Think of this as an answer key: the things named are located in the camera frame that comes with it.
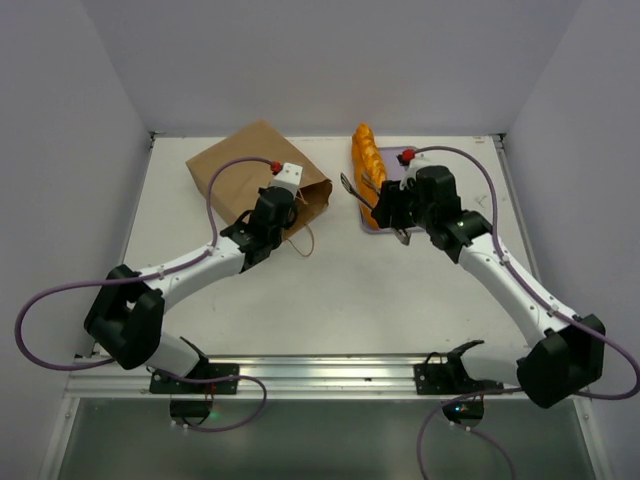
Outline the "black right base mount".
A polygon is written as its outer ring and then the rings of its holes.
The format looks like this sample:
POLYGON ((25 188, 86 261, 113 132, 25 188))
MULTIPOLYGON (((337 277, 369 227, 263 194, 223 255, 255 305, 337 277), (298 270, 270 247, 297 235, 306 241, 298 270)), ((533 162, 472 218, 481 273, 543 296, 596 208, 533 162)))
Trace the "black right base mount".
MULTIPOLYGON (((418 395, 460 396, 486 390, 500 390, 501 382, 472 378, 463 366, 465 352, 483 340, 466 342, 446 353, 431 352, 421 362, 413 365, 414 382, 418 395)), ((445 417, 454 424, 464 427, 477 426, 484 417, 484 400, 476 395, 466 400, 442 408, 445 417)))

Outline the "metal kitchen tongs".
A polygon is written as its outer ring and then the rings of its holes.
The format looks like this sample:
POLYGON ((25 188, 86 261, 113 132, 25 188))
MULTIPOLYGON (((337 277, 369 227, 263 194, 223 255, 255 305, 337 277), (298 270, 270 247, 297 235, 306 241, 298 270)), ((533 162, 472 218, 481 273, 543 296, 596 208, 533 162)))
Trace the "metal kitchen tongs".
MULTIPOLYGON (((348 180, 347 176, 344 173, 340 174, 340 181, 343 188, 354 198, 356 198, 361 205, 365 206, 369 211, 373 210, 373 205, 367 201, 351 184, 348 180)), ((394 233, 395 237, 400 241, 400 243, 404 246, 408 246, 411 240, 411 234, 405 229, 395 229, 392 228, 391 231, 394 233)))

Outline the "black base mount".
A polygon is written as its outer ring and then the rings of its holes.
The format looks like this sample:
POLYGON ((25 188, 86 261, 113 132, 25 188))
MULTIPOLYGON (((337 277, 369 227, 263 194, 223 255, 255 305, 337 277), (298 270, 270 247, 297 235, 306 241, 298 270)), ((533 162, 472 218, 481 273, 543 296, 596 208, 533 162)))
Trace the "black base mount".
MULTIPOLYGON (((465 352, 483 340, 466 342, 446 353, 431 352, 421 362, 413 365, 414 382, 418 395, 460 396, 486 390, 500 390, 501 382, 472 378, 463 366, 465 352)), ((484 400, 476 395, 466 400, 442 408, 445 417, 454 424, 464 427, 477 426, 484 417, 484 400)))
POLYGON ((168 395, 169 415, 183 427, 200 427, 213 413, 215 396, 237 393, 239 365, 232 363, 209 363, 197 365, 187 375, 191 380, 220 379, 214 383, 192 383, 176 380, 166 374, 153 373, 149 392, 168 395))

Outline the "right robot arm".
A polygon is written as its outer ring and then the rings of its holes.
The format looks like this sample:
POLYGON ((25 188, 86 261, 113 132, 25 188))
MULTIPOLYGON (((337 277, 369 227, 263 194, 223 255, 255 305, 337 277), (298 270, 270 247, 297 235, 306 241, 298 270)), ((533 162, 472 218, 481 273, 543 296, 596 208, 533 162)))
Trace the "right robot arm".
POLYGON ((489 221, 462 207, 448 168, 422 163, 401 181, 383 182, 371 216, 384 228, 423 229, 485 287, 526 340, 526 355, 472 340, 447 352, 445 363, 425 364, 420 373, 438 392, 518 385, 536 405, 549 408, 601 377, 604 344, 595 336, 605 332, 603 323, 594 315, 578 316, 511 261, 493 239, 489 221))

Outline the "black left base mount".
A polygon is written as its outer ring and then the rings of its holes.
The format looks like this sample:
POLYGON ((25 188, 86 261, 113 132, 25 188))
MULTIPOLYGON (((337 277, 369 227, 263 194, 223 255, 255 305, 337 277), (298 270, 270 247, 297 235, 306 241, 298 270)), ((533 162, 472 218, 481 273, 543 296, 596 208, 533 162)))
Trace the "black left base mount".
POLYGON ((197 365, 187 375, 191 380, 220 379, 214 383, 192 383, 176 380, 166 374, 153 373, 149 392, 168 395, 169 415, 183 427, 200 427, 213 413, 215 396, 237 393, 239 365, 232 363, 209 363, 197 365))

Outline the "orange fake bread loaf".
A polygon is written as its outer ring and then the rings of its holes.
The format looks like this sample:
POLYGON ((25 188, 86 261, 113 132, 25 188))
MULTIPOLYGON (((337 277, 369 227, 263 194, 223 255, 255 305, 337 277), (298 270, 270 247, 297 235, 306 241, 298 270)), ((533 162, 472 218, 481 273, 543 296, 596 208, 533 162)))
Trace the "orange fake bread loaf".
POLYGON ((374 132, 366 123, 361 123, 352 135, 352 159, 364 168, 376 188, 380 188, 387 180, 386 167, 375 143, 374 132))

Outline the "brown paper bag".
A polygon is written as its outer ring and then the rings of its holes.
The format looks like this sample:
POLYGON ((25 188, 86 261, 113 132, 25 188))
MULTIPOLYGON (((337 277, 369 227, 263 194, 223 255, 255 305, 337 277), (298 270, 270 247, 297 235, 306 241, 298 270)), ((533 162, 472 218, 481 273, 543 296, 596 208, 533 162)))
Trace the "brown paper bag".
POLYGON ((285 235, 310 224, 329 205, 332 182, 289 140, 264 120, 253 122, 186 162, 199 192, 211 199, 213 210, 227 223, 254 207, 258 189, 272 180, 263 158, 303 168, 296 198, 298 220, 285 235))

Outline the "orange fake baguette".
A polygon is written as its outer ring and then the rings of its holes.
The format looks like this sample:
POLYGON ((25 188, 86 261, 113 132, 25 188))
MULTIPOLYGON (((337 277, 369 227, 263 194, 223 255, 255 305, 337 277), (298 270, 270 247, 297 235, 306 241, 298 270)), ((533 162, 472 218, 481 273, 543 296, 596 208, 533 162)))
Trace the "orange fake baguette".
MULTIPOLYGON (((363 180, 362 174, 366 172, 366 169, 361 159, 361 155, 356 148, 356 145, 352 146, 351 159, 353 166, 354 187, 374 207, 377 204, 377 194, 363 180)), ((376 221, 372 218, 371 211, 369 211, 363 205, 360 205, 360 210, 365 227, 371 231, 378 231, 379 227, 376 221)))

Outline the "aluminium mounting rail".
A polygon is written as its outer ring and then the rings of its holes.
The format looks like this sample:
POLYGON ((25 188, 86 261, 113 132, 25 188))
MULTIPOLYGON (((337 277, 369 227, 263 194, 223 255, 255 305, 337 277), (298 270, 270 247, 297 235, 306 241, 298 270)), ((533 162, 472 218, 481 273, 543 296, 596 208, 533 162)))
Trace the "aluminium mounting rail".
MULTIPOLYGON (((270 399, 287 400, 406 400, 418 396, 416 367, 428 360, 442 364, 445 356, 266 356, 213 357, 215 366, 231 365, 240 375, 235 399, 259 399, 265 385, 270 399)), ((150 397, 154 376, 144 367, 123 370, 117 365, 72 373, 64 395, 68 398, 129 399, 150 397)))

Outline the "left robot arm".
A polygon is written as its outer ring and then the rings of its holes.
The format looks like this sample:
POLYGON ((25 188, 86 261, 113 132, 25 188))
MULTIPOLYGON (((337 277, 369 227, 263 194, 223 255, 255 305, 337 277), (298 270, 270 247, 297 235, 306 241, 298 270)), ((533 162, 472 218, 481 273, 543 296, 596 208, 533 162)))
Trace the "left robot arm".
POLYGON ((147 280, 126 265, 114 268, 84 321, 87 333, 123 369, 150 367, 185 392, 201 390, 212 375, 209 361, 192 342, 162 332, 164 315, 204 287, 266 260, 297 219, 296 191, 261 188, 255 207, 215 243, 158 267, 147 280))

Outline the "lilac plastic tray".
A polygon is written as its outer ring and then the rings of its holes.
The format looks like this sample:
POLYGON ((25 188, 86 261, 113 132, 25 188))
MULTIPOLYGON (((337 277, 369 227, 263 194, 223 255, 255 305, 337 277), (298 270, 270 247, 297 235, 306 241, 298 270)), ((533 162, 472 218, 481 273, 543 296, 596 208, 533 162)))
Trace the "lilac plastic tray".
MULTIPOLYGON (((392 183, 389 188, 390 196, 394 200, 400 199, 400 182, 404 178, 405 167, 398 162, 397 156, 401 155, 405 150, 415 149, 415 146, 387 146, 379 147, 379 153, 382 163, 386 169, 387 180, 392 183)), ((375 189, 364 167, 354 167, 354 181, 357 193, 363 197, 372 207, 375 207, 378 201, 378 191, 375 189)), ((370 216, 370 210, 359 204, 360 208, 360 226, 362 230, 371 235, 377 234, 394 234, 390 228, 381 229, 374 219, 370 216)))

